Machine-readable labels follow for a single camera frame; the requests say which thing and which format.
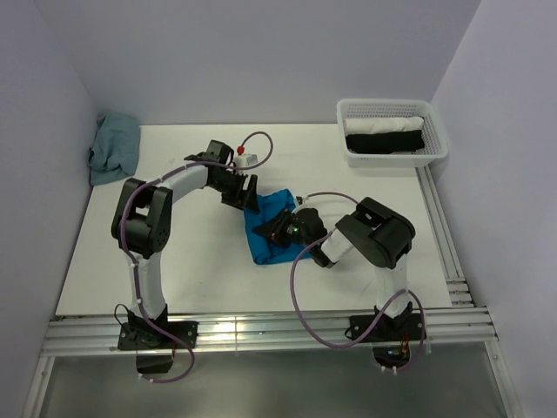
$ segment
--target teal towel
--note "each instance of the teal towel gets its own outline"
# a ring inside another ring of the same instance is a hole
[[[258,205],[259,213],[244,211],[245,235],[250,252],[252,253],[253,262],[259,265],[266,265],[294,261],[304,247],[298,244],[290,244],[287,248],[282,248],[253,233],[253,228],[273,219],[284,208],[288,208],[291,211],[294,210],[296,207],[294,197],[289,190],[284,189],[269,196],[258,195]],[[310,254],[308,253],[303,258],[307,259],[309,257]]]
[[[91,184],[105,185],[133,176],[139,160],[139,123],[119,113],[97,120],[95,142],[89,148]]]

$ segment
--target plastic basket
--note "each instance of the plastic basket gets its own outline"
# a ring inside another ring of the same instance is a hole
[[[393,154],[356,154],[346,147],[345,120],[348,118],[424,119],[422,138],[426,147],[416,152]],[[346,98],[337,103],[339,139],[350,167],[423,167],[446,157],[446,131],[433,107],[422,100]]]

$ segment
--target white table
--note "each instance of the white table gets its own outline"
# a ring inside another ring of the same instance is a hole
[[[370,196],[409,218],[416,238],[408,260],[410,288],[425,307],[451,307],[426,206],[414,169],[349,168],[343,160],[336,125],[170,125],[143,126],[139,179],[153,179],[179,166],[185,156],[204,151],[210,139],[236,147],[249,133],[267,131],[275,142],[271,160],[254,170],[258,193],[289,188],[294,195],[339,191]],[[264,137],[248,152],[263,158]],[[58,315],[111,314],[129,305],[129,267],[111,237],[111,222],[124,181],[93,189],[70,263]],[[331,228],[353,204],[341,198],[312,199]],[[292,310],[290,263],[256,266],[247,246],[243,213],[220,204],[212,189],[195,191],[173,207],[171,239],[162,258],[162,281],[169,311],[177,313],[263,313]],[[304,310],[372,308],[375,280],[369,263],[352,250],[333,269],[311,260],[297,270]]]

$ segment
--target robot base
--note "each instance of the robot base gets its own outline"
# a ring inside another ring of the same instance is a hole
[[[176,343],[167,338],[136,317],[133,313],[128,315],[129,321],[124,323],[120,329],[117,348],[120,351],[142,351],[142,350],[174,350]],[[175,335],[180,340],[195,347],[198,337],[198,323],[191,320],[168,321],[166,308],[154,322],[168,333]],[[172,367],[174,355],[138,354],[136,357],[136,369],[140,374],[165,374]]]
[[[349,318],[350,340],[356,340],[372,324],[376,315],[354,315]],[[381,320],[361,342],[395,342],[406,337],[409,341],[419,341],[423,324],[419,313],[410,313],[399,327],[382,327]]]

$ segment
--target white robotic arm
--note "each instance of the white robotic arm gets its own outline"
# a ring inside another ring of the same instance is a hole
[[[127,250],[137,266],[137,277],[133,272],[131,275],[133,299],[128,312],[128,327],[135,334],[134,340],[139,338],[150,347],[161,347],[164,336],[154,330],[153,324],[164,330],[171,327],[161,287],[160,259],[170,238],[172,205],[193,190],[209,186],[221,192],[222,203],[241,210],[259,211],[257,176],[252,175],[245,186],[248,176],[238,172],[243,163],[239,161],[237,170],[234,170],[233,165],[228,165],[232,156],[233,150],[228,145],[211,141],[206,152],[187,158],[187,169],[157,185],[147,185],[137,179],[124,183],[111,232],[122,247],[120,230],[123,227]],[[130,212],[121,225],[128,205],[131,205]],[[146,207],[146,215],[138,210]],[[289,246],[292,242],[307,246],[327,235],[318,211],[312,208],[295,213],[284,210],[253,231],[280,246]],[[373,199],[365,198],[357,204],[355,212],[336,224],[336,230],[327,240],[309,252],[319,266],[332,267],[356,247],[375,269],[379,281],[376,310],[379,310],[394,294],[407,289],[406,254],[412,247],[414,235],[415,230],[408,219]],[[411,311],[412,304],[405,294],[387,307],[385,315],[401,323]]]
[[[186,194],[205,187],[207,185],[208,174],[209,169],[206,166],[198,165],[170,177],[158,185],[158,188],[172,191],[172,204],[174,204]],[[170,235],[170,229],[165,230],[162,236],[166,237],[166,234]],[[133,251],[132,253],[138,261],[139,285],[143,307],[149,318],[156,319],[166,309],[166,300],[164,300],[160,277],[160,256],[162,252],[154,253],[148,258],[145,258],[141,253]],[[130,269],[130,272],[132,291],[130,311],[141,318],[132,269]]]

